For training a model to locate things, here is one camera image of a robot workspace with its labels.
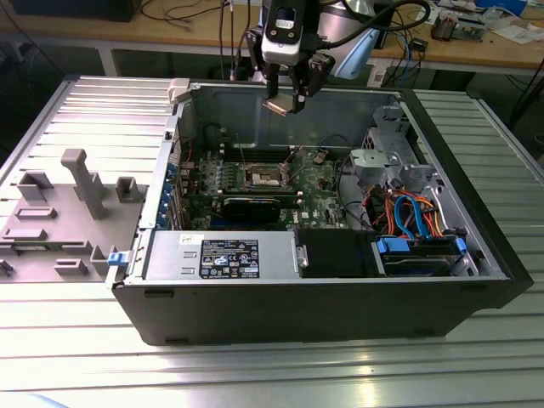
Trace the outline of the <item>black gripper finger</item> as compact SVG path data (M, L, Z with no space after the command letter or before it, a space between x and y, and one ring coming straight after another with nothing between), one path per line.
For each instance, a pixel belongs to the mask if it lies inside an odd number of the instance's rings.
M266 97L274 98L278 94L279 66L264 61L262 50L264 43L263 27L252 27L247 30L245 39L253 70L260 72L266 80Z
M302 59L289 69L293 89L291 113L301 111L306 99L322 89L335 64L333 57L317 53Z

